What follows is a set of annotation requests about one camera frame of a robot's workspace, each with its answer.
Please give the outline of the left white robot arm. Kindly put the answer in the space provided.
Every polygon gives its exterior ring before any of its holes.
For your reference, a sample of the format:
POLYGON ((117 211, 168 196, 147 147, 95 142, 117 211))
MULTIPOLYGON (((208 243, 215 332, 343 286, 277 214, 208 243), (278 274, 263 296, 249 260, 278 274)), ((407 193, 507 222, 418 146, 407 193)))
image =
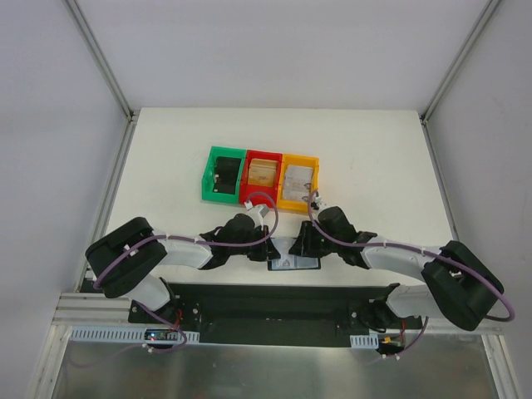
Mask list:
POLYGON ((194 238, 157 234, 146 218, 136 217, 91 244, 85 256, 96 275, 94 288, 107 298, 125 297, 144 304, 157 323, 169 322, 176 305, 167 284, 152 274, 156 266, 211 270, 233 256, 252 262, 280 259, 268 226, 249 214, 237 214, 194 238))

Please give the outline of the black card holder wallet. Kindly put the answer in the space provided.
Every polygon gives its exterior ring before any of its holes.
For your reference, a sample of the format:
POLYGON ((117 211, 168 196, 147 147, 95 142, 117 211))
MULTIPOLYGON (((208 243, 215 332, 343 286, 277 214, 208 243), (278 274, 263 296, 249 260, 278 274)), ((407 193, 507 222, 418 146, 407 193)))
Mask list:
POLYGON ((280 258, 268 261, 268 271, 318 270, 321 268, 319 259, 304 258, 288 253, 295 241, 295 238, 286 237, 272 239, 272 244, 279 252, 280 258))

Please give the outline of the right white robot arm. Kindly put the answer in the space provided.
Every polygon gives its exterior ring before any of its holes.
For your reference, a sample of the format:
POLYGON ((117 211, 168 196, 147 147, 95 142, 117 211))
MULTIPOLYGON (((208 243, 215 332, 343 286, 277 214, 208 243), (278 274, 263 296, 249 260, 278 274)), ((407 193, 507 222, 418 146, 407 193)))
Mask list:
POLYGON ((403 318, 445 318, 456 327, 474 331, 480 323, 497 320, 491 310, 502 303, 514 319, 515 311, 495 275, 461 242, 419 247, 358 231, 337 206, 320 209, 301 224, 290 254, 323 258, 337 254, 346 264, 384 270, 418 280, 414 286, 391 285, 374 307, 374 318, 393 328, 403 318))

